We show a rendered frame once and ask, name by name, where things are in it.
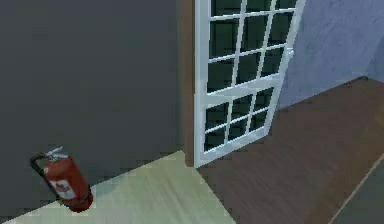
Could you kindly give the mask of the red fire extinguisher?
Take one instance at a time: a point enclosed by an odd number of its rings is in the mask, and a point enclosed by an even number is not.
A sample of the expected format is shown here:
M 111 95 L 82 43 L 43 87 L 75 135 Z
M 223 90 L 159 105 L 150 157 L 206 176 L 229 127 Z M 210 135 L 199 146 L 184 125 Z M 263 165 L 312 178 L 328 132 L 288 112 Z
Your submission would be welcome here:
M 61 154 L 63 146 L 33 155 L 31 168 L 44 180 L 56 201 L 70 211 L 81 213 L 90 208 L 93 194 L 72 157 Z

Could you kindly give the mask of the white glass-paned door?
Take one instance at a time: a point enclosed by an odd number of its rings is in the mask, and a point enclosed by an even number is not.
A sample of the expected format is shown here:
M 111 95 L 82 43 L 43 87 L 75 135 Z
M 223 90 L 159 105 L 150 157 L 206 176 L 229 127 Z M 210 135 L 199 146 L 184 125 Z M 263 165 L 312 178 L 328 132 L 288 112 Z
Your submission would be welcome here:
M 306 1 L 195 1 L 195 168 L 268 134 Z

